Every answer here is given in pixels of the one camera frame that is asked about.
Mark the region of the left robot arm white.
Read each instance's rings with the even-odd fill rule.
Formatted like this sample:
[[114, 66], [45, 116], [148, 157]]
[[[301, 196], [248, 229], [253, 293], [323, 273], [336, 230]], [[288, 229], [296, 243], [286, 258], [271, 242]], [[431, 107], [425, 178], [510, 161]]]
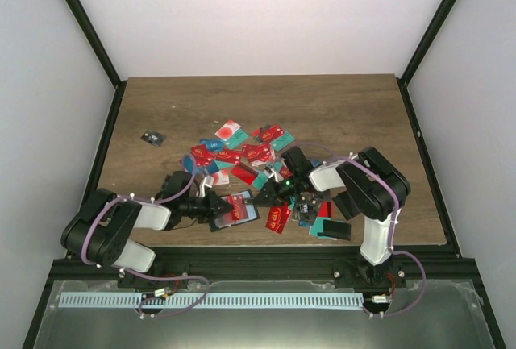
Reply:
[[183, 218], [213, 224], [234, 205], [213, 191], [212, 185], [212, 177], [197, 183], [193, 174], [176, 171], [151, 198], [97, 189], [65, 227], [60, 244], [85, 264], [127, 268], [146, 287], [154, 288], [164, 280], [164, 266], [154, 260], [151, 248], [130, 240], [132, 231], [170, 231]]

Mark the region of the black leather card holder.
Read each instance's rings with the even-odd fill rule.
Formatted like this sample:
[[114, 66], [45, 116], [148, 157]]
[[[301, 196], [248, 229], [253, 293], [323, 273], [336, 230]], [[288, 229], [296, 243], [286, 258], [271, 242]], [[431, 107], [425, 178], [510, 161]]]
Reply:
[[231, 204], [232, 209], [210, 222], [211, 232], [242, 225], [260, 218], [258, 209], [252, 204], [253, 195], [250, 189], [222, 196], [221, 199]]

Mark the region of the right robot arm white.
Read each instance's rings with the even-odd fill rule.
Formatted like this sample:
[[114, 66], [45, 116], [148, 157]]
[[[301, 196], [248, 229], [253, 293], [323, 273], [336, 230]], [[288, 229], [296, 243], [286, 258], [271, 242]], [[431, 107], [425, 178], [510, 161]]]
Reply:
[[319, 238], [349, 240], [349, 220], [364, 218], [356, 275], [369, 287], [389, 277], [397, 218], [410, 195], [408, 180], [374, 147], [314, 166], [302, 149], [281, 154], [288, 171], [267, 167], [266, 182], [251, 202], [268, 207], [268, 226], [280, 231], [291, 214]]

